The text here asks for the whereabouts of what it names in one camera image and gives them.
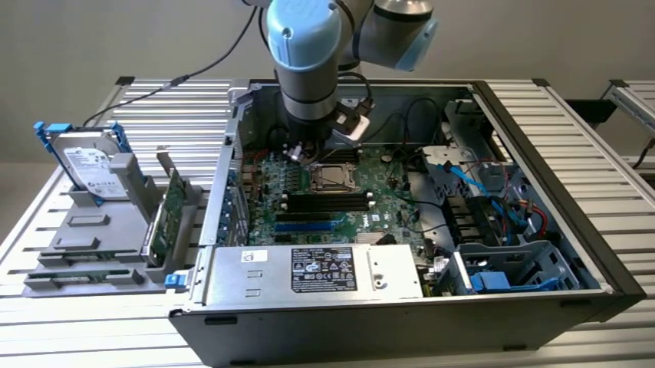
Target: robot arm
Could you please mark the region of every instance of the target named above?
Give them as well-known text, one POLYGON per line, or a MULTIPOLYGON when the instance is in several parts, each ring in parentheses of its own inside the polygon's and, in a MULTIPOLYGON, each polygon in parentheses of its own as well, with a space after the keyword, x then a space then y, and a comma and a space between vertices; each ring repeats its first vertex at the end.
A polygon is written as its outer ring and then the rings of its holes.
POLYGON ((417 0, 274 0, 267 13, 269 44, 285 107, 299 139, 337 135, 357 144, 369 127, 373 100, 339 103, 341 70, 366 61, 413 71, 437 31, 433 5, 417 0))

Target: capacitor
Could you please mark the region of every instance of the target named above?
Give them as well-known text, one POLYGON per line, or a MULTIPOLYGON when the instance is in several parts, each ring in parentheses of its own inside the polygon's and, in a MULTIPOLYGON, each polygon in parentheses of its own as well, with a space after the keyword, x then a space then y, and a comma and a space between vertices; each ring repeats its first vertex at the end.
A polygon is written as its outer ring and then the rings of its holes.
POLYGON ((381 162, 386 165, 391 164, 394 157, 391 155, 382 155, 381 162))

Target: green circuit board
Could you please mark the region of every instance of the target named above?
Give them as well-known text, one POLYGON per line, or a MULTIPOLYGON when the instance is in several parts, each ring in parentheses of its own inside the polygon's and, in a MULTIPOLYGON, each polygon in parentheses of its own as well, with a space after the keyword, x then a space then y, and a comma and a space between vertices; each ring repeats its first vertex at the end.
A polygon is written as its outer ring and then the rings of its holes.
MULTIPOLYGON (((366 212, 333 212, 333 230, 326 232, 275 232, 275 215, 285 213, 281 208, 281 200, 285 192, 291 194, 311 194, 313 174, 310 168, 302 168, 298 164, 269 154, 257 164, 254 178, 254 191, 265 190, 267 193, 253 194, 250 198, 251 222, 250 245, 278 244, 339 244, 358 242, 358 235, 378 233, 393 234, 400 244, 412 244, 418 247, 424 244, 422 234, 410 232, 398 220, 398 212, 405 220, 410 219, 416 206, 401 200, 387 184, 387 178, 395 163, 383 163, 381 157, 389 154, 383 148, 367 148, 359 154, 359 163, 354 163, 354 182, 357 189, 353 192, 373 192, 373 200, 377 204, 366 212), (291 242, 277 242, 277 235, 291 235, 291 242)), ((402 173, 397 170, 393 175, 398 180, 402 173)), ((398 193, 405 198, 412 198, 410 192, 398 193)), ((418 224, 409 221, 414 228, 418 224)))

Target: blue latch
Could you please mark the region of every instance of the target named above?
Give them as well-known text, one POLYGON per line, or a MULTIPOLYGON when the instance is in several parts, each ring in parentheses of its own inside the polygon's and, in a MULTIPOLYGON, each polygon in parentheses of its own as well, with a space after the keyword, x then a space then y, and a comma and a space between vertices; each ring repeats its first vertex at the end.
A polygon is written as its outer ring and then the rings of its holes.
POLYGON ((46 128, 47 133, 67 133, 73 130, 71 123, 54 123, 46 128))
POLYGON ((549 278, 542 284, 512 286, 505 272, 478 272, 472 276, 473 289, 480 294, 554 291, 558 284, 558 278, 549 278))
POLYGON ((187 275, 186 274, 167 274, 165 279, 165 287, 167 289, 186 289, 187 288, 187 275))

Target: white wall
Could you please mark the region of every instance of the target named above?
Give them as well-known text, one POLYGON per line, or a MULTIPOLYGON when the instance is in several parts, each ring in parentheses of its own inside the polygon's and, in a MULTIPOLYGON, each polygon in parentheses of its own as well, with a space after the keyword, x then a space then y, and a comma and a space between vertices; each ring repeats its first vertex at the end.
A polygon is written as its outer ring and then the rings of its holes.
MULTIPOLYGON (((655 79, 654 0, 434 4, 442 24, 425 64, 414 74, 367 66, 370 77, 544 77, 566 97, 600 96, 610 78, 655 79)), ((238 0, 0 0, 0 161, 50 162, 34 122, 81 123, 121 75, 173 77, 207 64, 249 12, 238 0)), ((270 77, 271 70, 251 29, 206 77, 270 77)))

